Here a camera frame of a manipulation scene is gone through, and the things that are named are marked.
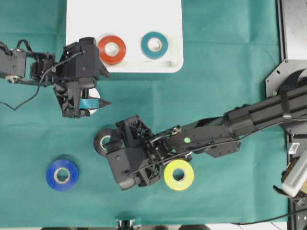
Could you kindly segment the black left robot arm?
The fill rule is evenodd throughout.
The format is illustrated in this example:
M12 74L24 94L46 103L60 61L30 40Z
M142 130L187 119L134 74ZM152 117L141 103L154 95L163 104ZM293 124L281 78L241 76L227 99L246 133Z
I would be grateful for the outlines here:
M63 117L89 117L92 110L111 104L90 92L101 76L109 78L110 73L93 37L65 46L59 61L49 52L34 52L24 39L14 49L0 44L0 77L12 84L53 86Z

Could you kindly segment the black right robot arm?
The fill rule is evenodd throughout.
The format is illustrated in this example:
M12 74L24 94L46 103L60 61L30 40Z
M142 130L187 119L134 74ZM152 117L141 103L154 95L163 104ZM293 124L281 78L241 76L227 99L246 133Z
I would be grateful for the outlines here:
M161 178L161 168L190 160L192 153L221 157L237 152L241 140L260 130L307 116L307 88L286 87L279 95L244 105L221 117L205 118L154 134L135 115L116 123L106 144L106 158L122 190L149 186Z

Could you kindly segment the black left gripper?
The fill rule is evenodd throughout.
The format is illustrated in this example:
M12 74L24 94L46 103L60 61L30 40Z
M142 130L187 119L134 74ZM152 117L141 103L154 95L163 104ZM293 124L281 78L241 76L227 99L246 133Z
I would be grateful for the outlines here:
M66 63L69 60L71 60L71 58L65 59L63 61L65 61ZM80 109L80 101L81 99L88 97L89 89L80 88L79 83L76 81L65 82L62 79L62 65L57 67L57 71L59 72L59 78L54 83L55 85L54 92L61 107L62 115L64 117L76 118L76 117L89 116L90 115L89 110L95 110L111 105L111 102L109 101L99 98L90 98L88 99L89 110ZM98 61L98 67L99 67L99 76L104 76L106 78L111 77L111 74L108 72L107 68L105 67L105 65L101 60Z

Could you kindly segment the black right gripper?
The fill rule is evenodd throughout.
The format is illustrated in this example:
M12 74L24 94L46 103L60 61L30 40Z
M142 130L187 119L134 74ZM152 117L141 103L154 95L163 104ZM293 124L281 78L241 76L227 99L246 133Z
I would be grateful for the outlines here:
M107 160L115 181L121 190L133 186L150 186L161 179L162 160L166 159L169 147L166 130L157 135L135 115L116 123L107 143Z

